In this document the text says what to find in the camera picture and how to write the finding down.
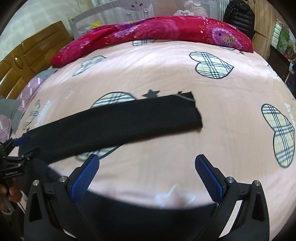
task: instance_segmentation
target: red object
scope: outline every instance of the red object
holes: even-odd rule
[[[94,28],[63,47],[52,59],[61,67],[94,50],[141,39],[201,42],[253,53],[252,41],[234,26],[199,16],[153,17]]]

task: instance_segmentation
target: yellow object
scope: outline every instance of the yellow object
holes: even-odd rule
[[[96,21],[95,23],[91,23],[91,28],[97,28],[103,26],[100,20]]]

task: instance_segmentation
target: wooden headboard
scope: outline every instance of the wooden headboard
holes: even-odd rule
[[[26,84],[48,69],[54,55],[71,41],[61,21],[25,39],[0,62],[0,95],[17,98]]]

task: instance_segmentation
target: bed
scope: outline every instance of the bed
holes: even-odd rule
[[[70,41],[61,22],[24,40],[0,62],[1,71],[5,70],[1,72],[0,94],[18,97],[30,79],[50,67],[52,57]],[[223,67],[209,71],[209,62]],[[209,207],[213,202],[194,169],[194,159],[202,153],[226,176],[245,183],[260,180],[272,240],[296,206],[296,107],[288,88],[257,53],[159,39],[94,50],[58,69],[44,82],[13,137],[92,107],[180,91],[193,93],[202,115],[202,130],[95,151],[101,162],[89,187],[91,197],[154,210]],[[12,155],[17,155],[17,149],[14,151]],[[50,169],[44,171],[46,178],[68,176],[88,155],[50,163]],[[80,209],[84,215],[88,208],[98,215],[96,204],[81,205]],[[234,217],[223,234],[230,230]]]

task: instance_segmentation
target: black down jacket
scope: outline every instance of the black down jacket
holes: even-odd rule
[[[243,0],[230,1],[225,10],[223,21],[237,27],[250,39],[255,34],[255,14]]]

